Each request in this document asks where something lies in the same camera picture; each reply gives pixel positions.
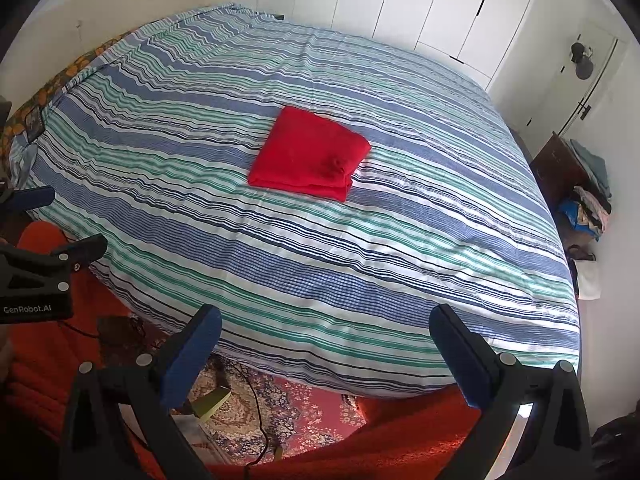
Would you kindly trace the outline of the dark wooden dresser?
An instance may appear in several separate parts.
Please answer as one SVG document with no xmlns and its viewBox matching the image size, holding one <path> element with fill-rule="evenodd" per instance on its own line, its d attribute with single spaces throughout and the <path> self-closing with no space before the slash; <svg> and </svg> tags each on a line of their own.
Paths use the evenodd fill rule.
<svg viewBox="0 0 640 480">
<path fill-rule="evenodd" d="M 570 146 L 555 133 L 529 166 L 552 214 L 576 185 L 589 181 L 586 170 Z"/>
</svg>

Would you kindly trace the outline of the black phone on bed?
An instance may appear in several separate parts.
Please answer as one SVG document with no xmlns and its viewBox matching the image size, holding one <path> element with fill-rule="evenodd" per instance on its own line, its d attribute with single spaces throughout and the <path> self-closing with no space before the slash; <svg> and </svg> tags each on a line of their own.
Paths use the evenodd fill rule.
<svg viewBox="0 0 640 480">
<path fill-rule="evenodd" d="M 35 142 L 44 133 L 45 128 L 42 108 L 36 105 L 25 116 L 25 138 L 27 143 Z"/>
</svg>

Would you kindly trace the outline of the red knit sweater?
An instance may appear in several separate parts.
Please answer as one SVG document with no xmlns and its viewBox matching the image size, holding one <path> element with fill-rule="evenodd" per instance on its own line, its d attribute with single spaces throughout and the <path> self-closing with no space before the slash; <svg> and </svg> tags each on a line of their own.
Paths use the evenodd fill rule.
<svg viewBox="0 0 640 480">
<path fill-rule="evenodd" d="M 247 177 L 254 188 L 343 203 L 352 175 L 371 149 L 367 139 L 331 119 L 283 107 Z"/>
</svg>

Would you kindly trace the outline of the red orange trousers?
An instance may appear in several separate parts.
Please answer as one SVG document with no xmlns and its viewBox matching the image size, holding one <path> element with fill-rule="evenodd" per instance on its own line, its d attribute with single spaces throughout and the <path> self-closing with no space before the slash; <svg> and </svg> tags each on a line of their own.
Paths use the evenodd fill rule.
<svg viewBox="0 0 640 480">
<path fill-rule="evenodd" d="M 90 271 L 73 274 L 72 297 L 66 323 L 2 326 L 2 478 L 61 478 L 60 437 L 79 365 L 129 364 L 151 347 Z M 358 406 L 366 422 L 341 442 L 273 463 L 207 468 L 217 479 L 433 479 L 480 414 L 455 386 Z"/>
</svg>

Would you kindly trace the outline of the patterned red rug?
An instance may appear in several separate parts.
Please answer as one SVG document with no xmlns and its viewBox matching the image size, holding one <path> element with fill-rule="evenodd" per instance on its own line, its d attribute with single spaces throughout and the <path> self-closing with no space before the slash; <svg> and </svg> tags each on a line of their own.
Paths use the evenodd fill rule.
<svg viewBox="0 0 640 480">
<path fill-rule="evenodd" d="M 191 402 L 219 386 L 227 402 L 206 422 Z M 264 464 L 340 442 L 364 425 L 356 396 L 264 374 L 214 354 L 171 412 L 206 464 Z"/>
</svg>

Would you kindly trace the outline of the pile of folded clothes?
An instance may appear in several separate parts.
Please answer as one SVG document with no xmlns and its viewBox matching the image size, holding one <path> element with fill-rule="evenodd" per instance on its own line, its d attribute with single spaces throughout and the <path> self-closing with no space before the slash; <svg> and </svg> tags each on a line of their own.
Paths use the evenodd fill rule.
<svg viewBox="0 0 640 480">
<path fill-rule="evenodd" d="M 608 229 L 613 209 L 606 162 L 575 139 L 563 140 L 562 145 L 568 149 L 570 162 L 582 173 L 570 181 L 570 189 L 555 212 L 574 233 L 600 240 Z"/>
</svg>

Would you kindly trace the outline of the olive green stick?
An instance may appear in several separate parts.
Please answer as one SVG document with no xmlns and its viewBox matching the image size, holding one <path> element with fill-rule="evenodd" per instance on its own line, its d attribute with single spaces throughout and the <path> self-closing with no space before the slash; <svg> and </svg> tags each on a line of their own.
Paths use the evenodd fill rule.
<svg viewBox="0 0 640 480">
<path fill-rule="evenodd" d="M 193 414 L 206 422 L 227 402 L 230 396 L 230 388 L 219 386 L 191 402 Z"/>
</svg>

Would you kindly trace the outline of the orange floral bed sheet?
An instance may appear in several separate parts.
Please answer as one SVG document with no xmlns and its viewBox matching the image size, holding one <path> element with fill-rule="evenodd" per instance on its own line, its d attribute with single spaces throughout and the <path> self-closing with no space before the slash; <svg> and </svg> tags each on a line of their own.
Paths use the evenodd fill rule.
<svg viewBox="0 0 640 480">
<path fill-rule="evenodd" d="M 1 135 L 1 168 L 7 174 L 9 172 L 8 158 L 13 139 L 21 134 L 25 129 L 25 118 L 27 114 L 36 106 L 45 107 L 54 97 L 58 90 L 61 90 L 73 77 L 86 68 L 95 58 L 100 56 L 116 42 L 129 35 L 131 29 L 123 34 L 117 35 L 110 40 L 100 44 L 99 47 L 87 51 L 79 58 L 58 72 L 44 86 L 40 88 L 29 100 L 18 108 L 4 124 Z"/>
</svg>

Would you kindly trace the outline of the striped blue green bedspread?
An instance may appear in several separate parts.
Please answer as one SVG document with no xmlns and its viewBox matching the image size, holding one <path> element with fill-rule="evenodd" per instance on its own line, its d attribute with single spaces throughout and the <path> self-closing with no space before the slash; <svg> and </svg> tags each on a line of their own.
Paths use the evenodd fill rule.
<svg viewBox="0 0 640 480">
<path fill-rule="evenodd" d="M 283 107 L 364 136 L 346 200 L 253 188 Z M 580 358 L 572 277 L 518 144 L 474 80 L 420 54 L 237 4 L 130 32 L 42 108 L 36 210 L 107 238 L 96 277 L 178 330 L 204 304 L 223 356 L 338 392 L 448 385 L 428 332 L 439 304 L 498 352 Z"/>
</svg>

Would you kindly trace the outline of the cream padded headboard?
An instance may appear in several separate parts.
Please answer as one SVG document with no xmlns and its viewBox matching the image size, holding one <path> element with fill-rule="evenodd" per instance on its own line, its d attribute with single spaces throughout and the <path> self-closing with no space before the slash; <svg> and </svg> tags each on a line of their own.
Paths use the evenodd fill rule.
<svg viewBox="0 0 640 480">
<path fill-rule="evenodd" d="M 1 61 L 1 95 L 19 106 L 83 53 L 121 32 L 231 0 L 43 0 Z"/>
</svg>

